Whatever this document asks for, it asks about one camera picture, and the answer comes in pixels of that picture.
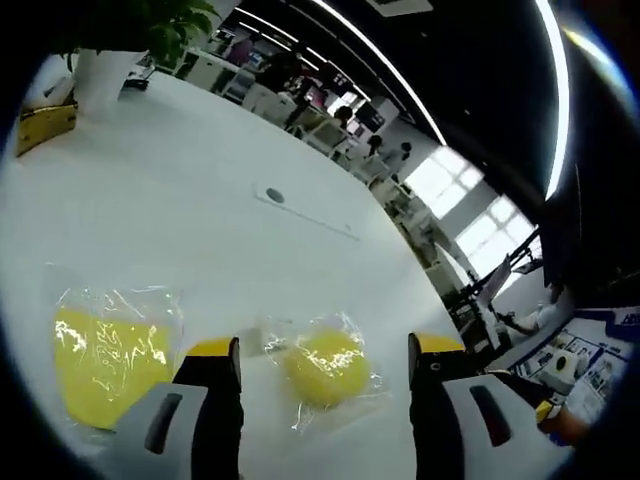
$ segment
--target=plastic bag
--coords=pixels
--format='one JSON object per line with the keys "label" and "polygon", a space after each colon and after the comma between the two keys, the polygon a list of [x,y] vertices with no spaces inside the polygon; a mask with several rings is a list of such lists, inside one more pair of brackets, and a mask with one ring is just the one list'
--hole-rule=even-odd
{"label": "plastic bag", "polygon": [[360,330],[344,313],[296,324],[263,324],[264,350],[286,377],[291,429],[330,431],[385,406],[391,398],[366,354]]}
{"label": "plastic bag", "polygon": [[102,443],[120,416],[178,368],[179,292],[70,287],[56,302],[54,364],[71,425]]}

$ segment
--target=potted plant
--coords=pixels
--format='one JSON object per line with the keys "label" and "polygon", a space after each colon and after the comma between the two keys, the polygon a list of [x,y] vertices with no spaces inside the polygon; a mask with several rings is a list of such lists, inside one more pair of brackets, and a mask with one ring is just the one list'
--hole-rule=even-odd
{"label": "potted plant", "polygon": [[58,50],[79,51],[74,95],[81,113],[103,116],[118,99],[131,68],[147,52],[175,62],[199,35],[211,35],[217,15],[206,0],[95,0]]}

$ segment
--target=ceiling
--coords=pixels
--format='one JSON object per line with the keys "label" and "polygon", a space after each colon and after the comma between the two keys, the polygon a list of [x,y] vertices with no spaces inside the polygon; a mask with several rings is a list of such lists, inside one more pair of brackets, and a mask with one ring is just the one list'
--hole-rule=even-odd
{"label": "ceiling", "polygon": [[[389,18],[366,0],[327,3],[391,60],[450,146],[482,167],[508,165],[544,195],[558,100],[549,40],[533,0],[431,0],[431,12]],[[437,141],[389,69],[311,0],[244,0],[241,8],[306,41],[368,93],[395,96],[416,127]],[[237,11],[228,21],[259,25]]]}

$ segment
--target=office desk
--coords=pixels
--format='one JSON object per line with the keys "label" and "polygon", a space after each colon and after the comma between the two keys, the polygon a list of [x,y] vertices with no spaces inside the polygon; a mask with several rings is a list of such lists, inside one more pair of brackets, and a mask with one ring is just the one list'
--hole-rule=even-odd
{"label": "office desk", "polygon": [[[291,442],[280,373],[264,356],[243,358],[241,471],[414,477],[407,334],[459,336],[366,187],[263,119],[173,77],[154,74],[146,92],[125,92],[117,107],[102,124],[79,118],[72,132],[8,162],[1,177],[7,345],[55,428],[64,434],[47,262],[92,286],[182,288],[185,348],[265,315],[306,322],[348,312],[387,379],[390,406],[331,435]],[[265,201],[269,187],[294,212]],[[303,446],[287,456],[296,443]]]}

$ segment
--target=white table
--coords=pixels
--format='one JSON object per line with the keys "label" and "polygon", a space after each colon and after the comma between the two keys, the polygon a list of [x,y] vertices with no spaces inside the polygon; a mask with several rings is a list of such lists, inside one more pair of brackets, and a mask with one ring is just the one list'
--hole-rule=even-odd
{"label": "white table", "polygon": [[[247,478],[409,479],[407,334],[458,333],[396,227],[347,172],[249,112],[154,74],[116,118],[8,162],[0,192],[0,285],[9,344],[44,411],[59,414],[46,262],[88,285],[184,289],[185,344],[231,335],[262,315],[344,310],[393,393],[385,410],[285,455],[278,373],[243,359]],[[259,201],[278,188],[310,221]],[[319,223],[330,223],[348,234]]]}

